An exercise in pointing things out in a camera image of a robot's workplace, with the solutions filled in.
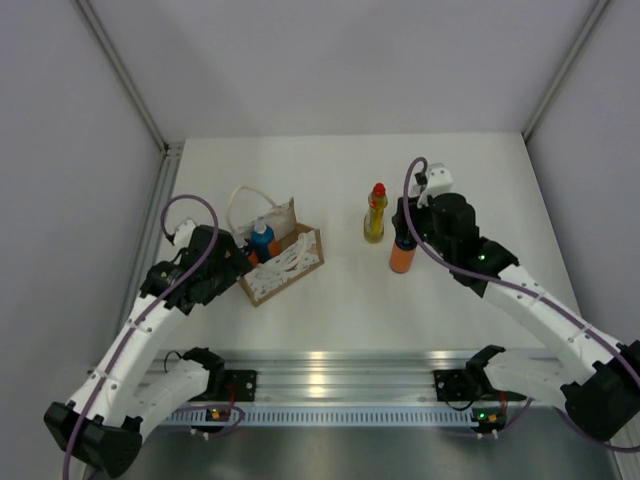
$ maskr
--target robotic arm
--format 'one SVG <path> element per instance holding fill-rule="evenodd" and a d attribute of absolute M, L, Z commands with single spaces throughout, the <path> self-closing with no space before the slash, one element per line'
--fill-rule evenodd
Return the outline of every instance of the robotic arm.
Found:
<path fill-rule="evenodd" d="M 549 294 L 511 252 L 480 236 L 474 208 L 462 195 L 450 192 L 453 182 L 444 165 L 430 165 L 416 180 L 409 216 L 421 240 L 439 255 L 439 263 L 450 268 L 456 281 L 509 313 L 561 364 L 558 368 L 488 346 L 467 362 L 463 388 L 473 390 L 475 398 L 497 391 L 535 398 L 565 411 L 594 439 L 610 440 L 640 411 L 638 385 L 618 358 L 640 372 L 640 342 L 626 346 L 589 325 Z M 405 244 L 417 243 L 405 218 L 403 198 L 398 199 L 393 223 Z M 582 320 L 581 325 L 569 322 L 562 311 Z"/>
<path fill-rule="evenodd" d="M 188 241 L 188 246 L 181 248 L 173 261 L 160 262 L 149 270 L 129 320 L 98 367 L 67 403 L 54 402 L 45 414 L 45 424 L 65 451 L 82 418 L 71 453 L 110 477 L 129 468 L 151 431 L 178 407 L 202 394 L 215 397 L 225 385 L 222 358 L 195 348 L 186 352 L 170 373 L 136 393 L 167 336 L 193 307 L 207 305 L 252 268 L 232 235 L 219 230 L 204 262 L 151 309 L 144 322 L 136 323 L 135 319 L 200 261 L 212 235 L 212 227 L 196 227 L 190 220 L 177 229 L 174 240 L 179 245 Z"/>

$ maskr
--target metal beam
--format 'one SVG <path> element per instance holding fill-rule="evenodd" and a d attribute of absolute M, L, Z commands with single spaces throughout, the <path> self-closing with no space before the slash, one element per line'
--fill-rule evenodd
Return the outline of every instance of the metal beam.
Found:
<path fill-rule="evenodd" d="M 138 87 L 136 87 L 136 84 L 134 83 L 129 70 L 118 54 L 118 51 L 111 41 L 109 34 L 102 25 L 100 17 L 98 17 L 98 14 L 93 8 L 93 5 L 91 5 L 91 0 L 73 0 L 73 3 L 78 8 L 79 13 L 82 15 L 83 19 L 86 21 L 87 25 L 91 29 L 91 32 L 98 41 L 98 44 L 102 48 L 102 51 L 106 56 L 109 65 L 111 65 L 111 68 L 113 68 L 116 77 L 124 88 L 127 97 L 129 97 L 129 99 L 133 103 L 133 106 L 138 112 L 138 115 L 140 115 L 140 118 L 144 122 L 144 125 L 147 127 L 147 130 L 153 138 L 153 141 L 156 143 L 158 149 L 164 155 L 167 151 L 167 142 L 162 136 L 162 132 L 160 132 L 160 129 L 158 128 L 155 120 L 151 116 L 149 109 L 142 99 L 142 95 L 140 94 Z"/>
<path fill-rule="evenodd" d="M 551 82 L 545 89 L 545 93 L 538 103 L 533 115 L 527 122 L 527 126 L 522 132 L 522 137 L 524 138 L 524 142 L 528 143 L 536 129 L 540 125 L 542 118 L 549 110 L 549 107 L 557 97 L 560 92 L 562 86 L 565 84 L 569 74 L 573 70 L 576 61 L 584 51 L 589 39 L 592 37 L 593 33 L 596 30 L 596 27 L 600 25 L 602 19 L 604 18 L 604 14 L 608 10 L 608 7 L 613 3 L 614 0 L 598 0 L 593 5 L 593 8 L 589 12 L 585 22 L 583 23 L 580 31 L 576 35 L 569 51 L 564 56 L 560 67 L 556 70 L 553 75 Z"/>

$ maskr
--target wall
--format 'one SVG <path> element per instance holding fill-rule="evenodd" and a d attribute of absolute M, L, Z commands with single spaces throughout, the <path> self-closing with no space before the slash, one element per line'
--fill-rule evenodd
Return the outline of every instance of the wall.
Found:
<path fill-rule="evenodd" d="M 159 156 L 71 1 L 0 15 L 0 465 L 55 478 L 43 414 L 114 333 Z"/>
<path fill-rule="evenodd" d="M 529 145 L 583 314 L 640 337 L 640 2 L 617 0 Z"/>
<path fill-rule="evenodd" d="M 163 132 L 521 131 L 594 0 L 94 0 Z"/>

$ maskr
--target oil bottle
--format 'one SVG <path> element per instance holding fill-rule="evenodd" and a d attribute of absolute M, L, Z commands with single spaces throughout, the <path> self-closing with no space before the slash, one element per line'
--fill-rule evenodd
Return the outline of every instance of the oil bottle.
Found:
<path fill-rule="evenodd" d="M 369 194 L 369 210 L 364 217 L 364 238 L 369 243 L 379 243 L 384 236 L 384 209 L 389 201 L 382 183 L 376 183 Z"/>

